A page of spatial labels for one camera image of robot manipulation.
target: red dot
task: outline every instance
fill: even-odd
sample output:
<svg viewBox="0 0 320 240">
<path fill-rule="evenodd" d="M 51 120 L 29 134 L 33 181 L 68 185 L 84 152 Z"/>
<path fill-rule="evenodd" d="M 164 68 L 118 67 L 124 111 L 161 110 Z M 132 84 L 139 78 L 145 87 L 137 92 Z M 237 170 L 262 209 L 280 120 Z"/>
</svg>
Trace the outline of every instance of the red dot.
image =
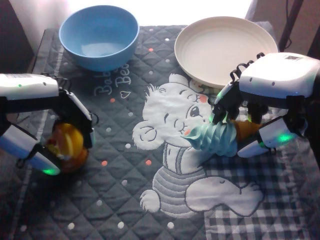
<svg viewBox="0 0 320 240">
<path fill-rule="evenodd" d="M 202 102 L 203 104 L 207 102 L 207 96 L 206 95 L 201 95 L 200 96 L 200 102 Z"/>
<path fill-rule="evenodd" d="M 190 129 L 187 129 L 187 130 L 185 131 L 184 135 L 187 136 L 190 132 L 191 132 Z"/>
</svg>

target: gray quilted blanket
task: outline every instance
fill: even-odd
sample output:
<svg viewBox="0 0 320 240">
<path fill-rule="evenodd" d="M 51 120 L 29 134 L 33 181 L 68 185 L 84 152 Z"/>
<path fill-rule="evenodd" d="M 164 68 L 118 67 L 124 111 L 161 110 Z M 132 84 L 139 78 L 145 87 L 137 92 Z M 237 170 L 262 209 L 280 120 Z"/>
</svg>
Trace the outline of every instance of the gray quilted blanket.
<svg viewBox="0 0 320 240">
<path fill-rule="evenodd" d="M 68 175 L 17 170 L 10 159 L 1 169 L 11 178 L 0 178 L 0 239 L 319 239 L 320 175 L 307 141 L 241 159 L 207 156 L 180 137 L 211 112 L 208 89 L 175 58 L 183 27 L 142 27 L 132 59 L 104 73 L 78 68 L 57 30 L 45 31 L 33 72 L 69 79 L 99 118 L 96 145 Z M 280 114 L 270 109 L 264 121 Z M 50 136 L 54 112 L 25 116 L 22 127 Z"/>
</svg>

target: robotic hand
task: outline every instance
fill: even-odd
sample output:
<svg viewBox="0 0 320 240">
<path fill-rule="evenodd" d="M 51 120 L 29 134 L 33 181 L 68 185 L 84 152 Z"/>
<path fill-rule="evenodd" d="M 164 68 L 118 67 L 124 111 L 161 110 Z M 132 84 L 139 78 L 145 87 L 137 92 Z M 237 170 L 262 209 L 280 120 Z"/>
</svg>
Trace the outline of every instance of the robotic hand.
<svg viewBox="0 0 320 240">
<path fill-rule="evenodd" d="M 70 124 L 83 136 L 83 147 L 95 143 L 92 117 L 79 99 L 55 79 L 36 74 L 0 74 L 0 148 L 48 175 L 58 175 L 62 159 L 35 136 L 7 120 L 6 114 L 52 109 L 57 124 Z"/>
<path fill-rule="evenodd" d="M 296 137 L 311 139 L 320 113 L 319 60 L 295 53 L 260 53 L 255 62 L 239 64 L 230 76 L 232 81 L 216 99 L 208 99 L 214 124 L 235 120 L 244 101 L 248 120 L 256 124 L 261 123 L 268 107 L 287 110 L 286 115 L 263 124 L 254 135 L 239 142 L 238 156 L 260 155 Z"/>
</svg>

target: white curtain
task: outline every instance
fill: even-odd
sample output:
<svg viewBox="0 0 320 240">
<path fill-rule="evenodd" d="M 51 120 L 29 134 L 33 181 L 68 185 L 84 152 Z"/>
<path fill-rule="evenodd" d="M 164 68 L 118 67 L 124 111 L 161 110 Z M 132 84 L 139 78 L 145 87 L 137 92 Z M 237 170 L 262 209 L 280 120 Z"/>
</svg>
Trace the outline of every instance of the white curtain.
<svg viewBox="0 0 320 240">
<path fill-rule="evenodd" d="M 214 16 L 251 18 L 257 0 L 9 0 L 36 53 L 44 30 L 59 28 L 72 13 L 94 5 L 130 11 L 141 26 L 188 25 Z"/>
</svg>

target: gingham pattern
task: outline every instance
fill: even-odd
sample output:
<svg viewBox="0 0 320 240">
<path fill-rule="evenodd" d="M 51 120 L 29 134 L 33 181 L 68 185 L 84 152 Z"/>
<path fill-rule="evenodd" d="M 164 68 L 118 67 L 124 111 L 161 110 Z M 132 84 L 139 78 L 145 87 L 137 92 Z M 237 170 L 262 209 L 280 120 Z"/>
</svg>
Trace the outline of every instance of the gingham pattern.
<svg viewBox="0 0 320 240">
<path fill-rule="evenodd" d="M 100 118 L 95 126 L 96 145 L 77 174 L 52 178 L 32 172 L 14 239 L 310 238 L 300 205 L 302 197 L 298 195 L 300 184 L 291 169 L 292 155 L 297 155 L 296 142 L 279 151 L 276 157 L 216 157 L 206 163 L 208 175 L 224 176 L 239 186 L 252 180 L 261 184 L 265 200 L 251 217 L 236 216 L 224 206 L 187 219 L 171 218 L 161 212 L 150 214 L 141 209 L 139 197 L 151 188 L 154 175 L 162 166 L 163 147 L 153 151 L 137 149 L 132 130 L 142 120 L 147 85 L 167 83 L 171 73 L 184 75 L 174 55 L 174 42 L 182 28 L 142 27 L 136 53 L 128 63 L 131 84 L 116 87 L 113 82 L 110 95 L 93 96 L 94 89 L 104 86 L 106 78 L 79 69 L 63 53 L 59 75 L 71 79 L 72 91 Z M 52 74 L 61 49 L 57 31 L 47 30 L 41 45 L 42 49 L 46 46 L 47 52 L 39 52 L 36 67 L 43 66 L 44 72 Z M 119 72 L 114 72 L 111 78 L 114 81 L 118 76 Z M 122 99 L 121 91 L 131 93 Z M 240 110 L 240 119 L 245 119 L 245 112 L 245 108 Z M 266 117 L 271 119 L 279 114 L 271 109 Z M 51 134 L 52 116 L 50 112 L 44 137 Z"/>
</svg>

